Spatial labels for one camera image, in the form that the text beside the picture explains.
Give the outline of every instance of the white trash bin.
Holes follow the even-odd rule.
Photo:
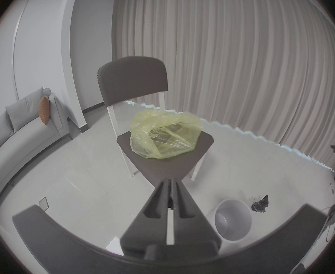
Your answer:
[[[222,201],[214,210],[213,219],[215,231],[229,243],[241,241],[251,230],[251,210],[237,199]]]

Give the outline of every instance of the curtain fold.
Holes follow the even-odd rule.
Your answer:
[[[308,0],[115,0],[112,46],[165,63],[167,109],[335,169],[335,29]]]

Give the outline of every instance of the white floor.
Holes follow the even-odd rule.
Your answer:
[[[133,115],[143,107],[124,103],[116,110],[120,129],[129,129]],[[8,185],[0,196],[0,224],[14,234],[12,216],[46,196],[46,211],[60,225],[101,248],[120,238],[154,190],[125,167],[105,107],[85,115],[90,129],[80,134],[70,124],[73,140],[64,139],[43,152]],[[335,203],[334,173],[250,134],[203,122],[215,143],[193,182],[184,185],[206,216],[226,198],[251,206],[269,196],[265,213],[252,212],[253,226],[238,244],[224,244],[229,252],[250,244],[283,224],[303,204],[327,212]],[[323,236],[309,254],[307,267],[326,246]]]

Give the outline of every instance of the gray sofa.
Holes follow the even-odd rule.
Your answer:
[[[50,119],[43,124],[38,116],[15,132],[0,147],[0,193],[13,176],[33,157],[52,143],[69,134],[69,124],[62,106],[49,88]]]

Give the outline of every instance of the yellow plastic bag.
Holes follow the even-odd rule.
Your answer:
[[[201,120],[189,112],[143,110],[131,121],[129,142],[144,158],[170,158],[192,151],[202,129]]]

